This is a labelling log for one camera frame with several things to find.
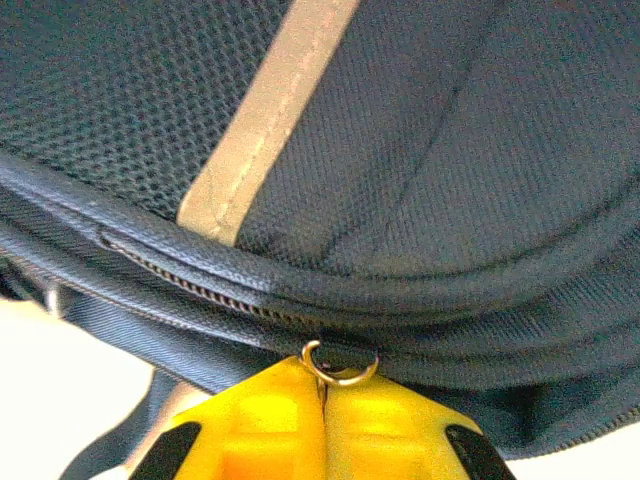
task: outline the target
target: nylon fabric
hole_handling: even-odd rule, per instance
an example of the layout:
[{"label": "nylon fabric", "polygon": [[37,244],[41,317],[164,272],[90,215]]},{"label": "nylon fabric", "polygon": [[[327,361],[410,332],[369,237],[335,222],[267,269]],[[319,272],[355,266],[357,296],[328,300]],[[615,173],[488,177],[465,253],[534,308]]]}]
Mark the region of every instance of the nylon fabric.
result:
[{"label": "nylon fabric", "polygon": [[639,25],[637,2],[365,2],[237,246],[388,278],[558,241],[637,191]]},{"label": "nylon fabric", "polygon": [[0,146],[173,219],[288,5],[3,3]]}]

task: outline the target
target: backpack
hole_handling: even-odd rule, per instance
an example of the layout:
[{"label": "backpack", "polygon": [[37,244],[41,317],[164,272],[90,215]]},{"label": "backpack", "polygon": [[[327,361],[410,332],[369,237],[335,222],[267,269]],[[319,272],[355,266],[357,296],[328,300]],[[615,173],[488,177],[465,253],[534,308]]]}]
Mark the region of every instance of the backpack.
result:
[{"label": "backpack", "polygon": [[640,418],[637,2],[1,8],[2,292],[158,368],[133,443],[313,339],[506,459]]}]

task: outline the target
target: zipper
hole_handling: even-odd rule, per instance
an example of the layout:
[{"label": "zipper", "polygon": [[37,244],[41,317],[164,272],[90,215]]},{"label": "zipper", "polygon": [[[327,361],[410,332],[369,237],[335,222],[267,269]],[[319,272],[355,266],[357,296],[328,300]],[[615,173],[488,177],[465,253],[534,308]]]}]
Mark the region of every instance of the zipper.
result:
[{"label": "zipper", "polygon": [[[166,281],[169,281],[170,283],[172,283],[173,285],[186,290],[188,292],[191,292],[193,294],[195,294],[196,296],[200,297],[200,298],[204,298],[216,305],[219,305],[221,307],[224,308],[228,308],[240,313],[244,313],[244,314],[250,314],[253,316],[257,316],[260,318],[265,318],[265,319],[276,319],[276,320],[296,320],[296,321],[304,321],[304,319],[302,317],[296,316],[296,315],[289,315],[283,312],[278,312],[275,310],[271,310],[268,308],[263,308],[263,307],[257,307],[255,305],[251,305],[248,304],[246,302],[241,302],[239,300],[236,300],[234,298],[231,298],[227,295],[223,295],[221,293],[218,292],[214,292],[212,290],[209,290],[207,288],[204,288],[200,285],[194,284],[193,282],[190,282],[189,280],[186,280],[184,278],[181,278],[177,275],[175,275],[174,273],[171,273],[165,269],[163,269],[162,267],[159,267],[158,265],[155,265],[154,263],[145,260],[144,258],[140,257],[138,254],[131,252],[123,247],[121,247],[120,245],[114,244],[112,242],[109,241],[105,241],[105,246],[110,248],[111,250],[120,253],[121,255],[124,255],[125,257],[127,257],[129,260],[131,260],[133,263],[135,263],[136,265],[144,268],[145,270],[153,273],[154,275],[161,277],[163,279],[165,279]],[[11,258],[12,261],[14,261],[19,267],[24,268],[27,271],[32,271],[34,272],[36,275],[40,275],[40,276],[45,276],[48,278],[51,278],[53,280],[55,280],[56,282],[60,283],[61,285],[64,285],[68,288],[71,288],[73,290],[76,290],[80,293],[83,293],[85,295],[89,295],[92,297],[96,297],[99,298],[100,300],[110,304],[110,305],[114,305],[117,306],[119,308],[122,308],[124,310],[130,311],[132,313],[135,313],[136,315],[140,315],[142,317],[157,321],[157,322],[161,322],[167,325],[171,325],[173,327],[176,328],[189,328],[189,325],[180,323],[180,322],[176,322],[176,321],[172,321],[172,320],[167,320],[165,318],[162,317],[158,317],[156,315],[153,315],[151,313],[145,312],[143,310],[139,310],[133,307],[130,307],[128,305],[124,305],[120,302],[116,302],[108,297],[105,297],[103,295],[100,295],[99,293],[96,293],[92,290],[89,290],[87,288],[84,288],[81,285],[78,285],[74,282],[70,282],[64,278],[61,278],[55,274],[52,274],[51,272],[37,266],[34,265],[33,263],[31,263],[28,260],[25,260],[22,257],[18,257],[16,255],[11,254],[10,252],[6,251],[4,248],[2,248],[0,246],[0,255],[3,256],[8,256]],[[551,449],[549,449],[548,451],[545,451],[539,455],[536,456],[544,456],[544,455],[550,455],[552,453],[557,453],[557,452],[561,452],[564,450],[568,450],[570,448],[573,448],[575,446],[578,445],[582,445],[588,442],[591,442],[593,440],[596,440],[600,437],[603,437],[605,435],[607,435],[608,433],[611,433],[615,430],[618,430],[624,426],[627,425],[631,425],[633,423],[636,423],[640,421],[640,404],[637,404],[636,406],[634,406],[633,408],[631,408],[630,410],[628,410],[625,413],[621,413],[616,415],[613,420],[605,423],[604,425],[600,425],[597,428],[594,428],[593,430],[584,433],[582,435],[580,435],[579,437],[573,438],[567,442],[563,442],[559,445],[557,445],[556,447],[553,447]]]},{"label": "zipper", "polygon": [[[189,280],[186,280],[182,277],[179,277],[177,275],[175,275],[174,273],[171,273],[165,269],[163,269],[162,267],[159,267],[158,265],[155,265],[152,262],[149,262],[148,260],[143,259],[142,257],[140,257],[139,255],[137,255],[136,253],[130,252],[129,250],[122,248],[120,245],[116,245],[112,242],[109,241],[104,241],[103,242],[104,245],[121,254],[124,255],[126,258],[128,258],[129,260],[131,260],[133,263],[135,263],[136,265],[144,268],[145,270],[153,273],[154,275],[156,275],[157,277],[160,277],[168,282],[170,282],[171,284],[181,288],[182,290],[186,290],[200,298],[203,298],[205,300],[208,300],[209,302],[227,308],[229,310],[233,310],[239,313],[243,313],[243,314],[248,314],[248,315],[252,315],[255,317],[259,317],[259,318],[263,318],[263,319],[267,319],[267,320],[284,320],[284,321],[288,321],[288,322],[306,322],[306,320],[298,315],[290,315],[288,313],[284,313],[284,312],[279,312],[276,310],[272,310],[269,308],[264,308],[264,307],[258,307],[256,305],[251,305],[249,303],[246,302],[241,302],[235,298],[229,297],[227,295],[224,295],[222,293],[218,293],[218,292],[214,292],[213,290],[209,290],[208,288],[202,287],[200,285],[197,285],[193,282],[190,282]],[[179,328],[187,328],[188,325],[185,324],[181,324],[180,322],[174,322],[171,320],[167,320],[165,318],[162,317],[158,317],[156,315],[150,314],[148,312],[145,312],[143,310],[139,310],[133,307],[130,307],[128,305],[123,305],[119,302],[116,302],[110,298],[104,297],[102,295],[100,295],[99,293],[96,293],[92,290],[86,289],[84,287],[82,287],[81,285],[78,285],[77,283],[74,282],[70,282],[65,278],[61,278],[41,267],[38,267],[37,265],[34,265],[33,263],[29,262],[28,260],[25,260],[22,257],[18,257],[16,255],[13,255],[12,253],[8,252],[7,250],[5,250],[4,248],[0,247],[0,255],[3,256],[7,256],[9,258],[11,258],[12,261],[14,261],[18,266],[20,266],[21,268],[24,268],[27,271],[31,271],[36,275],[39,276],[45,276],[48,278],[51,278],[53,280],[55,280],[56,282],[58,282],[61,285],[64,285],[66,287],[69,287],[73,290],[76,290],[80,293],[86,294],[86,295],[90,295],[93,297],[98,297],[101,300],[117,306],[119,308],[123,308],[127,311],[130,311],[132,313],[135,313],[137,315],[141,315],[143,317],[155,320],[155,321],[159,321],[165,324],[169,324],[172,325],[174,327],[179,327]]]},{"label": "zipper", "polygon": [[625,413],[616,415],[613,420],[605,423],[604,425],[600,425],[599,427],[594,428],[593,430],[584,433],[579,437],[573,438],[567,442],[563,442],[553,449],[540,454],[540,456],[562,452],[563,450],[568,450],[578,445],[589,443],[593,440],[597,440],[600,437],[604,437],[608,433],[611,433],[615,430],[618,430],[627,425],[631,425],[638,421],[640,421],[640,404],[636,405]]},{"label": "zipper", "polygon": [[140,255],[134,252],[131,252],[126,248],[123,248],[120,245],[117,245],[108,240],[103,239],[103,244],[107,248],[127,257],[133,263],[153,273],[157,277],[161,277],[164,280],[168,281],[169,283],[181,288],[182,290],[186,290],[200,298],[204,298],[205,300],[208,300],[221,307],[225,307],[230,310],[234,310],[236,312],[249,314],[249,315],[253,315],[256,317],[269,319],[269,320],[285,320],[288,322],[306,322],[306,320],[303,317],[298,315],[290,315],[288,313],[272,310],[270,308],[258,307],[256,305],[251,305],[246,302],[241,302],[227,295],[214,292],[213,290],[209,290],[208,288],[202,287],[201,285],[197,285],[189,280],[179,277],[178,275],[171,273],[168,270],[165,270],[164,268],[159,267],[158,265],[148,260],[145,260]]}]

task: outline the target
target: zipper track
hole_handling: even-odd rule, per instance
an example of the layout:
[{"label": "zipper track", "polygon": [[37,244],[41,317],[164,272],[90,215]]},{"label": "zipper track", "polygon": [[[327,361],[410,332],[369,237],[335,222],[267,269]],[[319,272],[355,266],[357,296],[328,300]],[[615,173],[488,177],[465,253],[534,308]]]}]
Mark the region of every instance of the zipper track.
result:
[{"label": "zipper track", "polygon": [[180,328],[180,329],[186,329],[186,330],[192,330],[192,327],[190,325],[186,324],[186,323],[177,322],[177,321],[174,321],[174,320],[168,320],[166,318],[159,317],[159,316],[154,315],[152,313],[145,312],[144,310],[140,310],[140,309],[131,307],[129,305],[125,305],[125,304],[120,303],[120,302],[116,302],[115,300],[112,300],[109,297],[101,295],[98,292],[95,292],[94,290],[90,290],[88,288],[83,287],[82,285],[78,285],[75,282],[71,282],[71,281],[67,280],[66,278],[62,278],[62,277],[56,275],[55,273],[51,273],[49,270],[46,270],[46,269],[44,269],[42,267],[39,267],[38,265],[35,265],[34,263],[30,262],[29,260],[26,260],[26,259],[24,259],[24,258],[22,258],[20,256],[17,256],[17,255],[14,255],[13,253],[11,253],[11,252],[5,250],[4,248],[2,248],[2,246],[0,246],[0,255],[9,258],[11,260],[11,262],[15,263],[18,267],[23,268],[27,272],[32,272],[37,276],[41,276],[41,277],[45,277],[45,278],[51,279],[51,280],[59,283],[62,286],[65,286],[67,288],[70,288],[72,290],[80,292],[82,294],[88,295],[90,297],[99,298],[100,300],[104,301],[105,303],[108,303],[109,305],[113,305],[115,307],[122,308],[123,310],[126,310],[128,312],[134,313],[134,314],[139,315],[139,316],[144,317],[144,318],[148,318],[149,320],[153,320],[153,321],[156,321],[156,322],[164,323],[166,325],[171,325],[172,327],[176,327],[176,328]]},{"label": "zipper track", "polygon": [[200,298],[204,298],[216,305],[268,320],[285,320],[288,322],[308,323],[308,320],[298,315],[289,315],[287,313],[278,312],[269,308],[257,307],[246,302],[241,302],[227,295],[214,292],[213,290],[197,285],[189,280],[185,280],[184,278],[179,277],[176,274],[171,273],[148,260],[145,260],[140,255],[133,253],[126,248],[121,247],[120,245],[117,245],[108,240],[104,240],[103,242],[107,248],[120,253],[121,255],[124,255],[136,265],[139,265],[140,267],[155,274],[156,276],[169,281],[173,285],[190,293],[193,293]]},{"label": "zipper track", "polygon": [[[112,242],[108,242],[105,241],[104,242],[105,245],[112,249],[113,251],[116,251],[122,255],[124,255],[125,257],[127,257],[128,259],[130,259],[132,262],[134,262],[136,265],[141,266],[142,268],[144,268],[145,270],[148,270],[149,272],[155,274],[158,277],[161,277],[167,281],[169,281],[170,283],[172,283],[173,285],[176,285],[177,287],[186,290],[188,292],[191,292],[195,295],[197,295],[198,297],[207,299],[211,302],[213,302],[216,305],[225,307],[225,308],[229,308],[231,310],[235,310],[244,314],[250,314],[250,315],[254,315],[254,316],[258,316],[261,318],[266,318],[266,319],[270,319],[270,320],[292,320],[292,321],[302,321],[304,322],[305,320],[302,317],[299,316],[295,316],[295,315],[288,315],[285,313],[281,313],[281,312],[277,312],[268,308],[262,308],[262,307],[257,307],[255,305],[251,305],[248,304],[246,302],[241,302],[239,300],[236,300],[234,298],[231,298],[227,295],[223,295],[221,293],[218,292],[214,292],[212,290],[209,290],[207,288],[204,288],[200,285],[196,285],[193,282],[190,282],[188,280],[185,280],[184,278],[181,278],[165,269],[163,269],[162,267],[159,267],[158,265],[153,264],[152,262],[149,262],[148,260],[145,260],[144,258],[140,257],[139,255],[137,255],[136,253],[130,252],[125,248],[122,248],[119,245],[116,245]],[[87,288],[82,287],[81,285],[78,285],[74,282],[70,282],[64,278],[59,277],[58,275],[52,274],[51,272],[38,267],[37,265],[34,265],[33,263],[31,263],[28,260],[25,260],[22,257],[18,257],[16,255],[11,254],[10,252],[6,251],[4,248],[0,247],[0,254],[1,255],[5,255],[9,258],[12,259],[12,261],[14,261],[16,264],[18,264],[20,267],[25,268],[26,270],[31,270],[33,272],[35,272],[36,274],[42,275],[42,276],[46,276],[49,277],[53,280],[55,280],[56,282],[60,283],[61,285],[64,285],[66,287],[69,287],[73,290],[76,290],[80,293],[92,296],[92,297],[96,297],[101,299],[102,301],[110,304],[110,305],[115,305],[119,308],[122,308],[124,310],[130,311],[132,313],[135,313],[136,315],[140,315],[143,316],[145,318],[149,318],[151,320],[157,321],[157,322],[161,322],[167,325],[171,325],[173,327],[176,328],[181,328],[181,329],[190,329],[191,327],[187,324],[181,323],[181,322],[176,322],[176,321],[172,321],[172,320],[168,320],[165,319],[163,317],[159,317],[153,314],[150,314],[148,312],[136,309],[136,308],[132,308],[128,305],[123,305],[119,302],[116,302],[108,297],[105,297],[103,295],[100,295],[97,292],[94,292],[92,290],[89,290]],[[572,440],[569,440],[567,442],[563,442],[560,445],[541,453],[540,455],[536,455],[536,456],[544,456],[544,455],[550,455],[552,453],[558,453],[558,452],[562,452],[564,450],[568,450],[569,448],[573,448],[576,447],[578,445],[582,445],[588,442],[591,442],[593,440],[596,440],[600,437],[603,437],[604,435],[611,433],[615,430],[618,430],[624,426],[627,425],[631,425],[633,423],[636,423],[640,421],[640,404],[634,406],[633,408],[631,408],[629,411],[618,414],[614,417],[613,420],[605,423],[604,425],[598,426],[596,428],[594,428],[593,430],[580,435],[579,437],[576,437]]]}]

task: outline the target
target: yellow plastic object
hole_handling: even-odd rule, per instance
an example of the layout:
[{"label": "yellow plastic object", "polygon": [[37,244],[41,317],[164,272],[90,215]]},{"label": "yellow plastic object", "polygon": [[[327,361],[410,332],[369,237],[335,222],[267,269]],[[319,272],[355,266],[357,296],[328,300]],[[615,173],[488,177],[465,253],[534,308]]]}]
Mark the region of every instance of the yellow plastic object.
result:
[{"label": "yellow plastic object", "polygon": [[177,415],[201,430],[175,480],[320,480],[322,403],[315,377],[287,358]]},{"label": "yellow plastic object", "polygon": [[325,406],[329,480],[467,480],[445,429],[482,433],[464,415],[380,376],[330,389]]},{"label": "yellow plastic object", "polygon": [[131,480],[469,480],[463,459],[512,478],[448,427],[482,434],[380,376],[325,392],[291,357],[174,417]]}]

